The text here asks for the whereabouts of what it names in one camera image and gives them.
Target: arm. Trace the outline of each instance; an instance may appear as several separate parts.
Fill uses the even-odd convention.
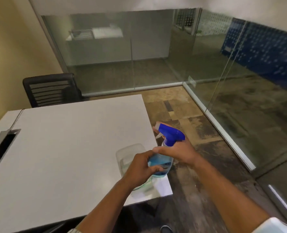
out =
[[[153,151],[187,163],[196,171],[231,233],[252,232],[270,217],[201,157],[188,139],[172,147],[155,147]]]
[[[100,201],[76,227],[82,233],[112,232],[116,219],[132,190],[144,184],[155,172],[163,171],[161,166],[148,167],[148,158],[153,152],[136,154],[124,177]]]

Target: chair backrest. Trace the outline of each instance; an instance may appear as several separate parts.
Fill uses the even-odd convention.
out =
[[[72,73],[24,78],[22,83],[33,108],[82,101]]]

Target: glass wall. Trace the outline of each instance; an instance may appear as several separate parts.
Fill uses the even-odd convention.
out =
[[[195,9],[42,16],[87,95],[182,83],[194,17]]]
[[[287,32],[203,10],[187,76],[256,168],[287,151]]]

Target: shoe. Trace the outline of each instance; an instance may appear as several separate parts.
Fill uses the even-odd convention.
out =
[[[160,233],[173,233],[173,231],[169,226],[164,225],[161,227]]]

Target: spray bottle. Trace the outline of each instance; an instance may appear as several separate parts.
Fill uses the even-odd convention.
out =
[[[160,133],[156,136],[156,138],[159,138],[161,136],[165,137],[165,140],[162,143],[162,146],[170,147],[173,146],[176,141],[184,141],[185,136],[184,134],[179,131],[178,129],[175,129],[173,127],[169,127],[162,123],[157,123],[155,125],[155,129],[158,130]],[[154,166],[154,165],[160,165],[164,168],[163,172],[156,172],[153,176],[154,177],[163,177],[166,176],[169,172],[171,166],[173,164],[173,158],[162,155],[162,154],[154,154],[151,158],[149,158],[148,165]]]

